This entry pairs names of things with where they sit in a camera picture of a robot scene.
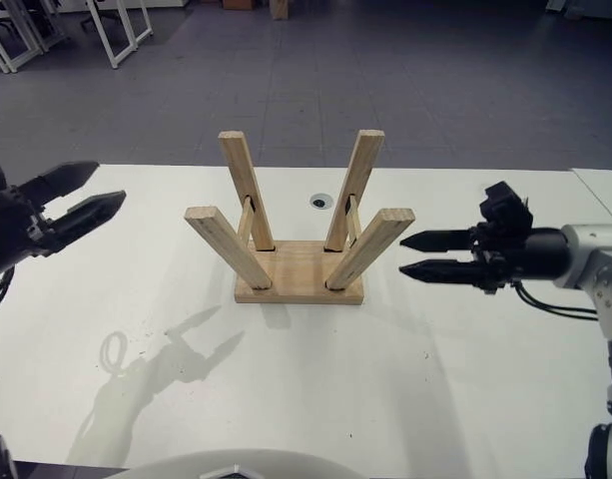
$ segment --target upside-down wooden stool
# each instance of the upside-down wooden stool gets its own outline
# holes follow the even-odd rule
[[[217,207],[188,208],[185,219],[238,274],[236,302],[363,303],[360,275],[414,221],[410,209],[380,210],[361,232],[358,205],[383,138],[382,131],[358,132],[327,239],[280,241],[270,231],[245,135],[219,134],[242,202],[239,228]]]

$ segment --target wooden leg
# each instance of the wooden leg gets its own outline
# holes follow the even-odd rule
[[[268,289],[270,277],[217,207],[188,208],[184,219],[252,289]]]
[[[361,235],[361,223],[358,220],[358,203],[356,202],[356,196],[350,195],[347,202],[347,213],[345,219],[347,220],[347,234],[349,236],[349,246],[352,247],[356,243],[358,237]]]
[[[252,202],[255,211],[255,221],[253,223],[255,247],[257,251],[272,251],[275,249],[275,241],[270,231],[259,185],[257,185],[257,177],[255,176],[246,136],[243,132],[221,132],[219,133],[219,141],[222,146],[222,153],[228,161],[239,200],[243,205],[246,197],[250,197]]]
[[[239,218],[239,228],[237,229],[237,236],[242,239],[244,244],[248,244],[250,240],[250,233],[253,230],[254,220],[255,211],[253,210],[253,203],[250,201],[250,197],[246,197],[244,208],[242,209],[242,216]]]
[[[412,210],[380,210],[331,273],[325,287],[346,289],[413,221]]]
[[[360,130],[354,144],[354,151],[347,167],[341,193],[336,201],[332,223],[327,232],[325,249],[343,251],[347,238],[347,221],[345,212],[350,195],[354,195],[358,205],[363,196],[367,179],[372,171],[378,151],[383,144],[385,134],[380,130]]]

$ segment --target black cable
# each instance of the black cable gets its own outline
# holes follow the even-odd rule
[[[518,284],[516,284],[517,288],[520,288],[521,292],[523,294],[525,294],[525,296],[527,296],[527,298],[533,302],[535,302],[536,304],[539,304],[543,307],[547,307],[547,308],[551,308],[551,309],[559,309],[561,311],[573,311],[573,312],[587,312],[588,314],[596,314],[596,309],[588,309],[585,307],[574,307],[574,306],[557,306],[555,304],[548,304],[546,302],[543,301],[539,301],[538,299],[536,299],[534,296],[532,296],[529,292],[527,292],[527,289],[525,289],[525,286],[523,285],[522,282],[518,282]]]
[[[562,311],[574,311],[574,312],[588,312],[588,313],[595,314],[596,311],[594,309],[587,309],[584,307],[556,306],[554,304],[548,304],[546,302],[539,301],[534,296],[532,296],[529,292],[527,292],[522,282],[517,281],[512,286],[514,286],[514,289],[516,289],[516,294],[518,294],[518,297],[523,302],[525,302],[526,304],[532,307],[540,309],[542,311],[549,312],[551,314],[556,314],[557,316],[571,317],[573,319],[583,319],[587,321],[597,321],[598,320],[598,317],[596,316],[585,316],[585,315],[580,315],[580,314],[570,314],[568,312],[562,312]]]
[[[0,281],[0,303],[4,300],[4,297],[8,292],[8,288],[10,287],[10,283],[13,280],[14,274],[15,266],[12,266],[10,269],[7,269],[2,276],[2,279]]]

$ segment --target white table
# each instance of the white table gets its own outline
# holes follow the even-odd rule
[[[335,197],[343,174],[258,169],[275,238],[322,239],[332,210],[308,199]],[[612,223],[574,174],[512,171],[376,170],[361,217],[412,207],[407,234],[464,228],[499,180],[540,226]],[[134,467],[279,448],[369,477],[582,476],[589,432],[610,419],[597,324],[513,291],[413,281],[397,267],[423,255],[397,245],[366,273],[363,306],[236,304],[234,274],[182,218],[218,205],[238,219],[227,170],[104,166],[49,214],[121,188],[109,224],[24,261],[0,307],[0,433],[17,459]]]
[[[612,215],[612,171],[575,169],[574,173]]]

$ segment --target cardboard box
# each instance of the cardboard box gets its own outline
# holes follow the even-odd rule
[[[255,0],[224,0],[226,10],[253,10]]]

